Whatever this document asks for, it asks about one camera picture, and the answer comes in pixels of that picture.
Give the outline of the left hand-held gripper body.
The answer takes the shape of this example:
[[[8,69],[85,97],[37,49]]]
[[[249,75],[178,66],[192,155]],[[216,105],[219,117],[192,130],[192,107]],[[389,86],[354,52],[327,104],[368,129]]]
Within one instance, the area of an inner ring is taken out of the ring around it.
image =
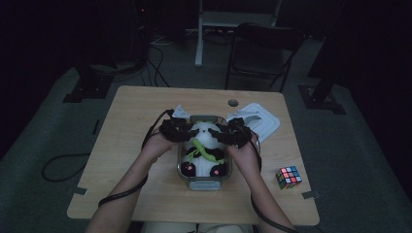
[[[190,139],[190,115],[178,105],[171,110],[170,118],[165,119],[159,127],[159,132],[169,141],[174,143],[186,142]]]

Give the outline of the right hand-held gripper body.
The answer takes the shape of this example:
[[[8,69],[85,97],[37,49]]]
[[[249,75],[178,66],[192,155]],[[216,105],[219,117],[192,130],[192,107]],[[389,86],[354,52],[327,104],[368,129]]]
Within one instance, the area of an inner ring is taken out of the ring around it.
[[[242,117],[230,119],[222,132],[222,142],[226,145],[242,148],[252,140],[252,130]]]

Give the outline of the panda plush toy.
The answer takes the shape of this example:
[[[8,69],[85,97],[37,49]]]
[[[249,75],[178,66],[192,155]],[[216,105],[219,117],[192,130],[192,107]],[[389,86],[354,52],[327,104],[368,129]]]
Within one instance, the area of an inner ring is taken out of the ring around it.
[[[184,143],[180,171],[185,177],[224,177],[228,173],[225,145],[212,136],[220,128],[210,122],[197,122],[191,129],[195,135]]]

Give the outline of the white container lid grey handle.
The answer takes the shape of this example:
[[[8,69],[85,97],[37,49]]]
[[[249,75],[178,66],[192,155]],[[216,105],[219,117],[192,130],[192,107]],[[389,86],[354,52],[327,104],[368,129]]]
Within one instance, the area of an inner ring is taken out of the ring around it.
[[[242,118],[245,125],[257,133],[261,143],[280,126],[280,120],[258,103],[251,103],[232,114],[228,114],[226,120],[230,121],[234,118]]]

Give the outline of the clear plastic storage container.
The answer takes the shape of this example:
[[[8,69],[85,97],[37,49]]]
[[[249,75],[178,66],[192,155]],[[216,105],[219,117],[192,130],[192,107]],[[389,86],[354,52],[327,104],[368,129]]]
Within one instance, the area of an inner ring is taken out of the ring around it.
[[[189,123],[191,128],[197,123],[197,122],[210,122],[213,124],[216,124],[220,128],[221,131],[221,126],[226,125],[226,121],[224,118],[220,116],[192,116],[189,119]],[[226,151],[226,146],[224,148],[225,151],[225,161],[227,163],[227,168],[228,168],[228,173],[224,177],[185,177],[181,171],[180,171],[180,163],[182,162],[182,158],[184,156],[184,143],[182,142],[179,144],[178,147],[178,162],[177,162],[177,172],[179,176],[187,182],[189,189],[191,190],[219,190],[222,187],[222,182],[226,180],[227,178],[230,177],[231,172],[232,172],[232,163],[231,159],[229,158],[227,151]]]

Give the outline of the person's left hand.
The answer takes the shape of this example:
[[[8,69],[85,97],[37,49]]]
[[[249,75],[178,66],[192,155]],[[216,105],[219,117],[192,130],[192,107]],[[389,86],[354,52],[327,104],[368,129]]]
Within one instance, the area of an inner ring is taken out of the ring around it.
[[[175,143],[166,139],[157,128],[154,133],[150,135],[147,143],[143,146],[139,157],[150,162],[156,162],[162,155],[171,150],[174,146]]]

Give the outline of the person's right hand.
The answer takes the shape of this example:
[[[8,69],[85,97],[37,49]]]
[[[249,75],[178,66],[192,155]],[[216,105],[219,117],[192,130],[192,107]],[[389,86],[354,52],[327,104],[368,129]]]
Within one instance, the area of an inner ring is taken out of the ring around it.
[[[255,182],[260,176],[258,168],[258,155],[256,150],[256,137],[242,148],[228,146],[227,152],[234,160],[238,170],[247,183]]]

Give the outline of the colourful puzzle cube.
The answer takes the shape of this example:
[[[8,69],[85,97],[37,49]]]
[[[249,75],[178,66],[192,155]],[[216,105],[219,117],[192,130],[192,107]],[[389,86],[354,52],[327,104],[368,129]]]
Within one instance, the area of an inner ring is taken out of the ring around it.
[[[290,189],[302,182],[302,178],[295,166],[280,168],[276,173],[276,180],[281,189]]]

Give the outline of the black folding chair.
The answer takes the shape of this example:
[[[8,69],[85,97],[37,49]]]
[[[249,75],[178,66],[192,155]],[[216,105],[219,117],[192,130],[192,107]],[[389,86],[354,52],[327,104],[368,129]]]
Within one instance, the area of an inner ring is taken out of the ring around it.
[[[233,31],[224,88],[231,75],[269,79],[273,85],[282,79],[284,90],[292,59],[302,47],[305,35],[293,28],[244,22]]]

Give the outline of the black stand with square base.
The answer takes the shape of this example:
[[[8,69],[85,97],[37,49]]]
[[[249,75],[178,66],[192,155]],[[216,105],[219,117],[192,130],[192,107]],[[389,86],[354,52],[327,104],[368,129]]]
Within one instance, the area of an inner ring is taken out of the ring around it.
[[[105,99],[113,76],[100,74],[87,64],[75,66],[79,79],[70,93],[63,98],[64,103],[81,103],[84,99]]]
[[[328,30],[325,34],[324,43],[309,71],[311,78],[317,78],[320,81],[316,86],[300,85],[298,88],[307,109],[329,110],[336,115],[345,115],[346,112],[344,108],[336,102],[331,90],[336,83],[339,68],[337,58],[334,55],[333,27],[341,14],[346,0],[326,1],[328,3],[328,9],[324,10],[324,13],[328,14],[328,17],[325,17]]]

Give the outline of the person's legs in light trousers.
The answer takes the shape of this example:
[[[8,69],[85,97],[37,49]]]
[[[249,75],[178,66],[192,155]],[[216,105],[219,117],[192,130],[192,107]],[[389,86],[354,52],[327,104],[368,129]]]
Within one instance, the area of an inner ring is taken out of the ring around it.
[[[146,222],[141,233],[254,233],[254,229],[248,224]]]

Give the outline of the white metal desk frame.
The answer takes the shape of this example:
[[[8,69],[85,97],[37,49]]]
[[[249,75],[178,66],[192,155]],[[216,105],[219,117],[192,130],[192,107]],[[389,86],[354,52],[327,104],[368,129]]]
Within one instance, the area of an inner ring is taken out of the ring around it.
[[[243,22],[254,22],[275,26],[279,18],[283,0],[275,0],[275,7],[271,14],[216,12],[203,9],[204,0],[198,0],[197,45],[194,66],[199,68],[203,63],[203,35],[205,27],[234,28]]]

